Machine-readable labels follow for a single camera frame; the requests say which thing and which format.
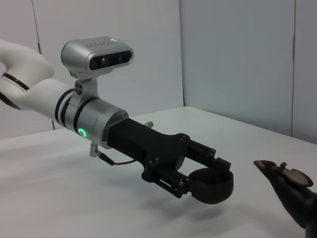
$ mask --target white wall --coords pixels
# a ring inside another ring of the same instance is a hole
[[[30,0],[1,0],[0,39],[38,50]],[[4,72],[5,67],[0,64],[0,75]],[[53,128],[52,121],[42,115],[13,109],[1,101],[0,124],[0,139]]]
[[[297,1],[293,136],[317,143],[317,1]]]
[[[185,104],[290,135],[294,1],[180,2]]]
[[[73,87],[60,61],[69,40],[112,36],[134,49],[134,61],[99,78],[99,96],[144,114],[183,106],[178,0],[33,0],[43,55],[55,78]]]

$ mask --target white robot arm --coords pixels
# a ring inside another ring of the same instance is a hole
[[[164,135],[129,118],[128,113],[98,97],[97,77],[129,65],[133,50],[111,38],[73,40],[61,53],[72,89],[52,79],[53,67],[39,53],[0,40],[0,62],[6,73],[0,78],[0,100],[20,110],[34,110],[90,140],[90,156],[118,165],[98,150],[114,148],[144,167],[142,178],[180,198],[191,192],[201,202],[215,204],[233,191],[231,164],[215,158],[215,150],[192,141],[186,134]],[[207,168],[189,176],[178,172],[185,157]]]

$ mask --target silver camera housing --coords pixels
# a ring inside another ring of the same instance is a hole
[[[131,52],[128,62],[118,63],[99,69],[91,69],[91,60],[99,56],[109,56],[116,53]],[[66,43],[61,52],[61,61],[72,77],[78,80],[97,78],[110,73],[115,68],[129,65],[134,57],[131,47],[112,37],[98,37],[82,40],[72,40]]]

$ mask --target white table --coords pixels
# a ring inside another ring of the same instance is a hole
[[[142,166],[89,157],[66,129],[0,141],[1,238],[303,238],[254,160],[287,162],[317,181],[317,146],[195,108],[133,117],[183,132],[232,163],[232,196],[206,205],[141,179]],[[129,158],[108,150],[117,161]],[[186,161],[181,172],[200,168]]]

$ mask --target green led light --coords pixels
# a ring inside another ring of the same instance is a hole
[[[86,136],[87,136],[86,132],[85,132],[84,129],[82,129],[82,128],[78,129],[78,133],[79,133],[82,137],[86,137]]]

